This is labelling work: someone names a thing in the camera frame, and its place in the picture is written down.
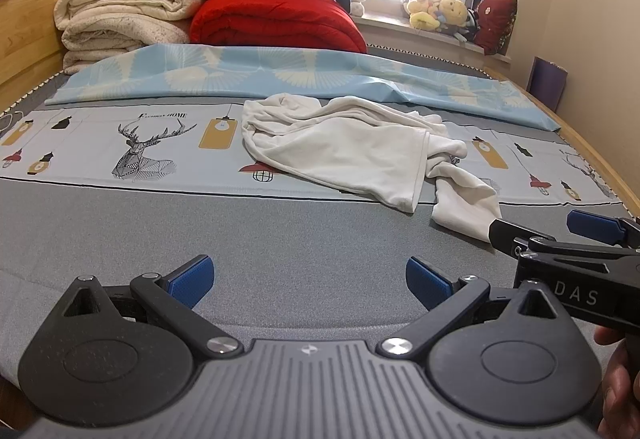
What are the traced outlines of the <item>person's right hand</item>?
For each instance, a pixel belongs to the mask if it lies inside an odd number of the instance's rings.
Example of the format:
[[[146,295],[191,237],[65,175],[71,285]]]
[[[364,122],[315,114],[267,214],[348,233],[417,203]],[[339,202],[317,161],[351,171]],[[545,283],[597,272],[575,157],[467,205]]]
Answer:
[[[598,326],[594,341],[601,346],[616,344],[603,375],[603,410],[598,433],[602,438],[639,437],[639,375],[631,376],[626,339],[620,333]]]

